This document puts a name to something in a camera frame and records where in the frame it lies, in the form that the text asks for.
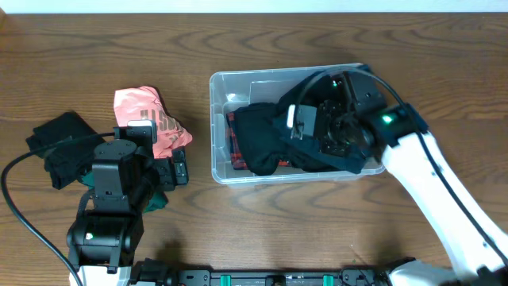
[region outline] green indicator light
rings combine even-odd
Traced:
[[[390,122],[394,121],[394,119],[392,117],[390,117],[389,115],[383,115],[381,118],[387,124],[390,124]]]

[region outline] teal cloth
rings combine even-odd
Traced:
[[[81,176],[79,182],[87,186],[89,190],[93,189],[95,186],[94,173],[90,171],[85,176]],[[143,212],[147,213],[150,211],[160,210],[163,209],[166,205],[167,205],[166,195],[161,191],[156,191],[156,193],[153,195],[152,199],[150,199],[150,202],[148,202],[148,205],[146,206]]]

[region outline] clear plastic container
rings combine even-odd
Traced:
[[[212,137],[212,177],[220,184],[243,187],[257,184],[278,184],[316,180],[357,180],[362,176],[384,171],[384,166],[370,159],[360,174],[347,171],[304,172],[279,167],[271,176],[257,176],[249,170],[235,170],[229,155],[227,113],[257,102],[278,102],[292,87],[316,71],[340,64],[311,68],[284,68],[260,71],[220,71],[210,78],[210,129]]]

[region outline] red plaid cloth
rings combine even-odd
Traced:
[[[228,126],[229,126],[229,153],[231,155],[231,165],[235,170],[248,170],[247,164],[241,155],[240,147],[238,147],[237,135],[235,134],[235,114],[234,112],[228,113]],[[291,163],[287,161],[280,161],[279,166],[291,167]]]

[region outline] tabletop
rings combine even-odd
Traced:
[[[215,72],[366,63],[415,106],[480,206],[508,230],[507,14],[7,15],[0,32],[0,165],[32,128],[74,110],[116,126],[114,91],[158,87],[194,136],[190,183],[144,215],[136,260],[213,269],[337,269],[412,256],[449,267],[389,173],[347,182],[229,188],[210,172]],[[23,214],[64,253],[79,184],[51,187],[29,158],[7,180]],[[0,201],[0,284],[66,285],[64,265]]]

